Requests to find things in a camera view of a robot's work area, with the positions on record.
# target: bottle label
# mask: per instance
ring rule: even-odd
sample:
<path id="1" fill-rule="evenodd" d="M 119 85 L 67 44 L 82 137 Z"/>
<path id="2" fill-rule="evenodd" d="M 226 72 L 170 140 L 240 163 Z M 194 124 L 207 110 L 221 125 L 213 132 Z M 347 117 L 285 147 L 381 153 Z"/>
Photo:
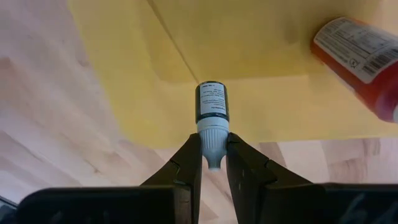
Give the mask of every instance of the bottle label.
<path id="1" fill-rule="evenodd" d="M 204 83 L 200 86 L 200 114 L 222 113 L 226 115 L 224 86 L 220 83 Z"/>
<path id="2" fill-rule="evenodd" d="M 345 17 L 325 25 L 314 43 L 364 83 L 398 61 L 398 37 Z"/>

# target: wooden surface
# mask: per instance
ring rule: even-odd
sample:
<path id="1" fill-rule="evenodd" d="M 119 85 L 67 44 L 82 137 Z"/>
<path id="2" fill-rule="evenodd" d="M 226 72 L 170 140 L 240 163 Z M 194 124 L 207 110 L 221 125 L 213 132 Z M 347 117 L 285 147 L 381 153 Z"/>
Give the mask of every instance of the wooden surface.
<path id="1" fill-rule="evenodd" d="M 65 0 L 2 0 L 0 28 L 0 195 L 138 185 L 175 152 L 120 132 Z M 252 145 L 314 182 L 398 182 L 398 139 Z M 236 223 L 224 164 L 212 173 L 204 161 L 201 189 L 201 223 Z"/>
<path id="2" fill-rule="evenodd" d="M 398 136 L 310 54 L 328 20 L 398 34 L 396 0 L 70 0 L 123 133 L 175 147 L 195 131 L 194 89 L 228 89 L 231 130 L 252 142 Z"/>

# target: yellow surface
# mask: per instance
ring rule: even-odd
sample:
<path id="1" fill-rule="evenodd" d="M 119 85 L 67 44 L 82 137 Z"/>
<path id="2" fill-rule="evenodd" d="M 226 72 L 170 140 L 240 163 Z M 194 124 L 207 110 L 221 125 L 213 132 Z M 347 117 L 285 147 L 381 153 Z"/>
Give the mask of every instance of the yellow surface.
<path id="1" fill-rule="evenodd" d="M 195 132 L 195 87 L 228 89 L 245 140 L 398 135 L 310 54 L 341 15 L 398 34 L 395 0 L 70 0 L 90 60 L 126 136 L 172 147 Z"/>

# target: red bottle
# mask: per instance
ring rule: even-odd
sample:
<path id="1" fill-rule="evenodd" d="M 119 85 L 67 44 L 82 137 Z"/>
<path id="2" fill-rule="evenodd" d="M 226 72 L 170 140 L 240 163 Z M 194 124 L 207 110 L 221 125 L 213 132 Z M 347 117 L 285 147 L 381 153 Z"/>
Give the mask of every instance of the red bottle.
<path id="1" fill-rule="evenodd" d="M 398 123 L 398 37 L 347 17 L 314 37 L 311 51 L 380 119 Z"/>

